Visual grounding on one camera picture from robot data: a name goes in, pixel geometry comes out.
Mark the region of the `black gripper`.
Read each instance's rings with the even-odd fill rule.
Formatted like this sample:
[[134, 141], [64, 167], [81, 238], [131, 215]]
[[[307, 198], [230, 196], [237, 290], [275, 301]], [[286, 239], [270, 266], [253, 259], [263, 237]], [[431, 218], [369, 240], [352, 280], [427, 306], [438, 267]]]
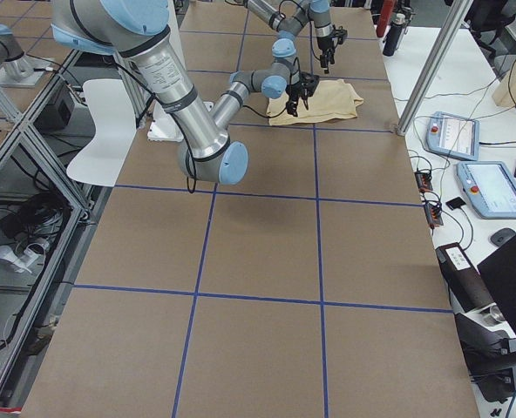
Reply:
[[300, 98], [304, 108], [309, 108], [309, 98], [312, 97], [320, 82], [315, 74], [301, 73], [299, 79], [289, 85], [289, 98], [285, 104], [286, 112], [292, 117], [297, 116], [297, 98]]
[[325, 25], [316, 29], [316, 40], [322, 51], [320, 65], [325, 74], [329, 74], [329, 68], [335, 64], [335, 49], [346, 40], [346, 30], [340, 26]]

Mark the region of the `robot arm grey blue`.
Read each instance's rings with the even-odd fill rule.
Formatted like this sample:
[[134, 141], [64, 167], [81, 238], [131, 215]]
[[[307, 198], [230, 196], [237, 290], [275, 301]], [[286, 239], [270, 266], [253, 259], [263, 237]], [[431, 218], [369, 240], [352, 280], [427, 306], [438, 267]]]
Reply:
[[212, 109], [205, 106], [170, 43], [167, 2], [55, 1], [51, 27], [55, 40], [69, 48], [99, 55], [118, 53], [134, 64], [144, 86], [184, 137], [180, 169], [195, 180], [234, 185], [247, 171], [248, 151], [229, 137], [231, 118], [254, 92], [267, 98], [286, 95], [284, 111], [296, 116], [298, 103], [313, 94], [317, 79], [300, 71], [293, 39], [308, 23], [324, 30], [331, 22], [326, 1], [303, 1], [290, 18], [265, 1], [246, 1], [244, 6], [279, 32], [272, 47], [274, 61], [265, 70], [235, 73]]
[[300, 32], [310, 25], [310, 30], [316, 34], [316, 43], [320, 50], [317, 58], [320, 67], [325, 74], [329, 74], [329, 68], [335, 64], [336, 48], [343, 44], [348, 36], [348, 31], [342, 26], [336, 27], [332, 23], [329, 1], [291, 1], [295, 6], [295, 12], [288, 16], [282, 11], [283, 1], [277, 7], [268, 1], [243, 0], [235, 1], [257, 17], [279, 35], [288, 35], [294, 39]]

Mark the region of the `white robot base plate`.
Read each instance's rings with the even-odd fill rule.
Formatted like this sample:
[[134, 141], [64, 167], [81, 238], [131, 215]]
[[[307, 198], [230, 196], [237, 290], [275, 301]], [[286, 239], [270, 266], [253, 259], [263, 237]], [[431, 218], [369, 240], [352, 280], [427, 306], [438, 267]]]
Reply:
[[156, 104], [147, 138], [153, 142], [182, 142], [184, 137], [173, 118], [164, 112], [160, 104]]

